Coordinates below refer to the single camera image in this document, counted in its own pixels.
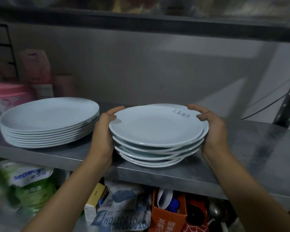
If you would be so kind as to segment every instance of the stack of plates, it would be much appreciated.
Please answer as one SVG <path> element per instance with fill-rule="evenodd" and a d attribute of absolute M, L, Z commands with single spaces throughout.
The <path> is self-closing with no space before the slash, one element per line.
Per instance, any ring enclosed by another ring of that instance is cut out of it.
<path fill-rule="evenodd" d="M 196 153 L 208 132 L 200 113 L 175 104 L 153 104 L 116 113 L 109 128 L 116 151 L 125 160 L 144 167 L 161 168 Z"/>
<path fill-rule="evenodd" d="M 45 148 L 78 140 L 95 127 L 99 105 L 83 98 L 49 98 L 16 106 L 0 116 L 4 139 L 17 147 Z"/>

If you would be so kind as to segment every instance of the forearm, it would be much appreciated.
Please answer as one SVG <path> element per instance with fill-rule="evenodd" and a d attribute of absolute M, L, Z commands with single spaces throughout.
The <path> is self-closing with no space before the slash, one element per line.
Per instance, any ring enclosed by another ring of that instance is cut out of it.
<path fill-rule="evenodd" d="M 228 148 L 205 158 L 247 232 L 290 231 L 290 215 L 252 178 Z"/>
<path fill-rule="evenodd" d="M 91 156 L 87 157 L 23 232 L 72 231 L 89 196 L 109 165 Z"/>

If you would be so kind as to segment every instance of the black round object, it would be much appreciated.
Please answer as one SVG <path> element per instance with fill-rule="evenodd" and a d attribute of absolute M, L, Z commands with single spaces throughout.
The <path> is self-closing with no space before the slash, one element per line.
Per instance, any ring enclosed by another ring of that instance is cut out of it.
<path fill-rule="evenodd" d="M 187 218 L 186 221 L 194 226 L 204 224 L 205 215 L 203 211 L 192 204 L 187 204 Z"/>

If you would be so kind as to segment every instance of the person's left hand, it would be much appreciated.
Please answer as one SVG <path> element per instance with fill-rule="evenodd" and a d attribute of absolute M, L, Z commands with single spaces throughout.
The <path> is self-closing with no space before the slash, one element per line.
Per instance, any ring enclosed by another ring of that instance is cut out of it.
<path fill-rule="evenodd" d="M 87 156 L 90 159 L 92 158 L 96 163 L 106 164 L 107 166 L 112 163 L 114 145 L 108 125 L 116 119 L 114 114 L 123 109 L 125 109 L 124 106 L 110 109 L 108 112 L 102 113 L 99 121 L 97 121 Z"/>

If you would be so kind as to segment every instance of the pink lid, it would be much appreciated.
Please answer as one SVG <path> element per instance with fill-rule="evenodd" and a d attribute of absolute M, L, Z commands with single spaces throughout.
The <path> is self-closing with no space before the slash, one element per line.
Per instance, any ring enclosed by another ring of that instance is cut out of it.
<path fill-rule="evenodd" d="M 29 85 L 0 82 L 0 97 L 13 97 L 28 92 L 31 93 Z"/>

